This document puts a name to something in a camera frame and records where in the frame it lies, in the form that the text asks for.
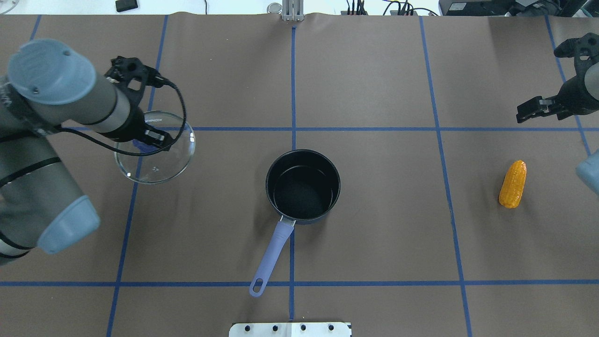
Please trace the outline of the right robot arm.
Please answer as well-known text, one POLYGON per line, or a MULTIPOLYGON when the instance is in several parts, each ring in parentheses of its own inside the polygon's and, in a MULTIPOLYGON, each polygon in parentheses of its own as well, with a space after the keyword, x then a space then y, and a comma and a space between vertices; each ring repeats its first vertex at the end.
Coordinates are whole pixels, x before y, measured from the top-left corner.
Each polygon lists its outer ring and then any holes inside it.
MULTIPOLYGON (((517 123, 532 118, 555 115, 559 121, 568 117, 586 116, 598 111, 598 64, 575 75, 562 84, 558 94, 543 98, 535 96, 518 105, 517 123)), ((594 152, 576 166, 576 175, 590 190, 599 191, 599 158, 594 152)))

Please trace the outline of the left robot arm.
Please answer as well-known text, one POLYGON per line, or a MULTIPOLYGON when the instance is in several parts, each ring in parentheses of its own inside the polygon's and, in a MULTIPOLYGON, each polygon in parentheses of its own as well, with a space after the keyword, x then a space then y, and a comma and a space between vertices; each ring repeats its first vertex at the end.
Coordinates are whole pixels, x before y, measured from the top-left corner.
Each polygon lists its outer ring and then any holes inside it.
POLYGON ((1 77, 0 260, 6 266, 34 248, 58 253, 81 241, 100 224, 47 137, 81 136, 122 155, 122 151, 63 123, 74 121, 112 141, 137 140, 152 151, 169 151, 178 140, 148 124, 139 103, 147 86, 176 85, 137 58, 118 56, 105 75, 85 56, 53 39, 22 45, 1 77))

